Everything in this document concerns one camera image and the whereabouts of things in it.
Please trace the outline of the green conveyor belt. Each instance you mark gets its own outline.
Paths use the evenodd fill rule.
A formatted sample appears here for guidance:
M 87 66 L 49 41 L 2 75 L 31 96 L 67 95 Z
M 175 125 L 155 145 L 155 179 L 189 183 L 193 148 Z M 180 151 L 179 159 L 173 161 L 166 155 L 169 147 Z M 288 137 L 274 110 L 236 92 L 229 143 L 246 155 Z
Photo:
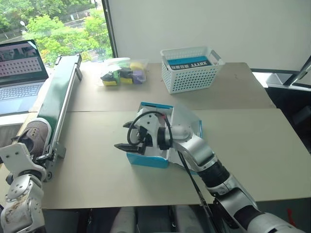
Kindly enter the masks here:
M 49 144 L 44 154 L 49 153 L 50 159 L 35 163 L 44 167 L 47 175 L 43 182 L 49 182 L 54 177 L 58 159 L 65 158 L 66 148 L 60 143 L 60 135 L 67 113 L 69 100 L 75 86 L 82 80 L 80 54 L 73 56 L 59 56 L 55 63 L 55 73 L 46 92 L 37 117 L 46 119 L 51 128 Z

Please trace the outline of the black toy piece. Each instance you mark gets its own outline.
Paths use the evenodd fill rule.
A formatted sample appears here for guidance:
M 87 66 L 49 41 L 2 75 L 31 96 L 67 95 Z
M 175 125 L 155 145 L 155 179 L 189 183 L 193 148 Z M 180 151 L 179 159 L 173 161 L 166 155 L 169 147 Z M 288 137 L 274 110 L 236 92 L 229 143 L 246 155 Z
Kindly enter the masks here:
M 116 79 L 114 78 L 114 74 L 113 74 L 113 72 L 108 72 L 108 73 L 106 73 L 106 74 L 104 74 L 102 77 L 101 77 L 101 80 L 103 81 L 103 82 L 115 82 L 116 81 Z

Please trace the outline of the silver open laptop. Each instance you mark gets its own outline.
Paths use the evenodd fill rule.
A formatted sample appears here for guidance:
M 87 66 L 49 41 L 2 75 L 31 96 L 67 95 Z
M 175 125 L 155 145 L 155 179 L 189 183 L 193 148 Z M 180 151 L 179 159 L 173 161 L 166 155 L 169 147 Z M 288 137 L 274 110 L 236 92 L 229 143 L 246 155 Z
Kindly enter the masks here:
M 33 39 L 0 44 L 0 116 L 29 111 L 48 77 Z

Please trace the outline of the white perforated plastic basket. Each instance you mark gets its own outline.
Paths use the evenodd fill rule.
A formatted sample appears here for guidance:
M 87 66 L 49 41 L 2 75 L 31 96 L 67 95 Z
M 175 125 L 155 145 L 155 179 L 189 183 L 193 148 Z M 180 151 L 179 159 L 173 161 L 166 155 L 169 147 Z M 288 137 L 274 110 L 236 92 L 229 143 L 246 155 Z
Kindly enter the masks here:
M 225 65 L 222 58 L 207 46 L 161 50 L 161 75 L 170 94 L 209 88 Z M 172 70 L 168 60 L 206 56 L 211 66 Z

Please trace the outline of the grey side desk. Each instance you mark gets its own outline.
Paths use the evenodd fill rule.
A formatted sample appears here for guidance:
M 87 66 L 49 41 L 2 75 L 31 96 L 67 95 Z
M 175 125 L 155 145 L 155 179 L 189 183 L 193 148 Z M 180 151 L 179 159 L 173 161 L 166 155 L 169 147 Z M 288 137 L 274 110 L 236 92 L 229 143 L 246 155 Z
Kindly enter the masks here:
M 251 71 L 255 78 L 264 88 L 273 87 L 311 92 L 311 83 L 299 83 L 299 80 L 297 80 L 290 86 L 283 85 L 290 76 L 292 76 L 293 74 L 297 74 L 299 71 L 261 68 L 252 68 Z

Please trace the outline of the silver metal pole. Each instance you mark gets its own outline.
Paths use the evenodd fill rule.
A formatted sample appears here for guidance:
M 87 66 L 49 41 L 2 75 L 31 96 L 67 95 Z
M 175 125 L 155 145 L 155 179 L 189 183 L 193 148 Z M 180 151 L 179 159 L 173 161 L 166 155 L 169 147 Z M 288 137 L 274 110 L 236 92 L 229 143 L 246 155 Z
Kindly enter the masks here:
M 307 59 L 305 64 L 302 66 L 301 70 L 297 74 L 293 74 L 292 76 L 290 76 L 283 85 L 284 86 L 292 85 L 297 80 L 301 80 L 310 71 L 311 71 L 311 56 Z

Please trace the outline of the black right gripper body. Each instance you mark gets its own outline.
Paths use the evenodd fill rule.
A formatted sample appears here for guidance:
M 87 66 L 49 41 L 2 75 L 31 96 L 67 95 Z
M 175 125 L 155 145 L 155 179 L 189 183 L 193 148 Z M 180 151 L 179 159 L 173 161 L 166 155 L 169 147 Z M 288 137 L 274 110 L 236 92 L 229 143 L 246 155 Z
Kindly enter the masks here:
M 158 129 L 148 130 L 140 126 L 138 130 L 138 154 L 159 154 L 157 133 Z

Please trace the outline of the brown suede shoe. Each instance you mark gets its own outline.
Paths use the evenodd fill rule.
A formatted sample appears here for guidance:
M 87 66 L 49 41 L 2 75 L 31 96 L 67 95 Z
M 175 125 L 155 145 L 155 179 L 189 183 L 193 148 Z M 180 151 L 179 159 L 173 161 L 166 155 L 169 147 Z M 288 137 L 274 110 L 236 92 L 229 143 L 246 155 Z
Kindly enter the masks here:
M 36 159 L 44 154 L 49 144 L 52 128 L 49 122 L 41 117 L 32 119 L 18 138 L 18 143 L 23 143 L 29 154 Z

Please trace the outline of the blue box with print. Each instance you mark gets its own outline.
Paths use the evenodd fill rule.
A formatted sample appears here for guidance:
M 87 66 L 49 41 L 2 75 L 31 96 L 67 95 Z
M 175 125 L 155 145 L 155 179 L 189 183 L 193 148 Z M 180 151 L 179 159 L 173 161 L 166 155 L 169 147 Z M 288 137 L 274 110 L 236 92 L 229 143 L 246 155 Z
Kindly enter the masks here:
M 212 63 L 208 60 L 206 56 L 170 59 L 167 62 L 172 70 L 182 70 L 212 65 Z

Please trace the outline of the red tag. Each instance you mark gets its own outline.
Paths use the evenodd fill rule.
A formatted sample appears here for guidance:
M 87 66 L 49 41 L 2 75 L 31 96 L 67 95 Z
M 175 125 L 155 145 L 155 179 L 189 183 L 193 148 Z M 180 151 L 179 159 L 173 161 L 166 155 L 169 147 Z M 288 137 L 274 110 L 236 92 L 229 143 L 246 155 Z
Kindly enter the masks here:
M 292 214 L 293 214 L 292 209 L 288 208 L 288 209 L 287 209 L 288 221 L 289 221 L 289 223 L 290 223 L 292 226 L 296 227 L 296 223 L 294 222 L 294 219 L 293 219 L 293 217 L 292 217 Z

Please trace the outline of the purple toy block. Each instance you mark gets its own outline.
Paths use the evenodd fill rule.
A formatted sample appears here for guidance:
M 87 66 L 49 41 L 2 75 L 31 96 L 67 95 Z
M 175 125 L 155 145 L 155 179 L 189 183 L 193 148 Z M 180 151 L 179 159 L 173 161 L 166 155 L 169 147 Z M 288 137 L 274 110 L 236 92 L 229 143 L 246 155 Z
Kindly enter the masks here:
M 142 84 L 146 81 L 144 70 L 134 70 L 132 72 L 133 84 Z

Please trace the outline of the black window frame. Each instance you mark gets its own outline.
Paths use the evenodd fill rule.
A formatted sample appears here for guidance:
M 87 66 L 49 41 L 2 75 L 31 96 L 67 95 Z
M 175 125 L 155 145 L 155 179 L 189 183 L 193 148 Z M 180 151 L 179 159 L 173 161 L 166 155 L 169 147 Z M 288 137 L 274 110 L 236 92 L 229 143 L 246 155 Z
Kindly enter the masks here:
M 104 16 L 105 16 L 105 20 L 107 24 L 107 30 L 108 30 L 111 49 L 112 49 L 112 54 L 114 58 L 117 58 L 118 51 L 117 51 L 117 45 L 116 45 L 116 40 L 115 40 L 115 35 L 114 35 L 112 17 L 110 13 L 109 0 L 101 0 L 101 1 L 102 1 Z

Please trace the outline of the black chair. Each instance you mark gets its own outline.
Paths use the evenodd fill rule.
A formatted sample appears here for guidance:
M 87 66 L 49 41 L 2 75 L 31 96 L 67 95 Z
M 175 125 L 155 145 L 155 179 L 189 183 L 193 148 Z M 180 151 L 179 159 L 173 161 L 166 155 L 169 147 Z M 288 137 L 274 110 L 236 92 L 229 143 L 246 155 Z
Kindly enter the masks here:
M 311 154 L 311 91 L 278 87 L 265 91 Z

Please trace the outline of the blue and white shoebox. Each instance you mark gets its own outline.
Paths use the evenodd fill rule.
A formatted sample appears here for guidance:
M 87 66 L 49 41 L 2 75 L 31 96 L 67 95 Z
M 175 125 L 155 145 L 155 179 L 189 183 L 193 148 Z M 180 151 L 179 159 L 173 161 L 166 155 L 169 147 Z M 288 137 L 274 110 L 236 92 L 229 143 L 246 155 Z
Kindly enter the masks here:
M 168 121 L 171 126 L 178 124 L 188 125 L 194 131 L 194 134 L 198 137 L 202 137 L 202 121 L 187 107 L 177 104 L 175 106 L 141 102 L 138 108 L 137 116 L 142 113 L 142 110 L 157 111 L 165 114 L 168 117 Z M 129 162 L 133 165 L 149 166 L 157 168 L 167 168 L 169 163 L 182 166 L 182 162 L 178 156 L 178 153 L 173 149 L 158 150 L 155 152 L 152 147 L 147 147 L 143 154 L 137 152 L 127 152 L 126 156 Z

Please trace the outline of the clear plastic bag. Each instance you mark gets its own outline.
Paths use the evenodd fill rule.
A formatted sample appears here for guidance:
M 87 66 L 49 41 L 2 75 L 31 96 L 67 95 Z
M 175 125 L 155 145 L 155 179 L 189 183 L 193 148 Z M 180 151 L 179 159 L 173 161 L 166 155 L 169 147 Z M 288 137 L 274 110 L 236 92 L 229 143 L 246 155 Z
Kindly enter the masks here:
M 145 72 L 146 80 L 147 80 L 148 60 L 132 59 L 129 57 L 112 58 L 112 59 L 105 60 L 101 68 L 100 81 L 102 82 L 103 86 L 136 85 L 136 84 L 133 84 L 133 79 L 132 79 L 133 70 L 130 69 L 131 62 L 140 62 L 144 65 L 144 72 Z M 116 81 L 115 82 L 103 82 L 101 80 L 101 77 L 110 71 L 113 72 L 114 78 L 116 79 Z

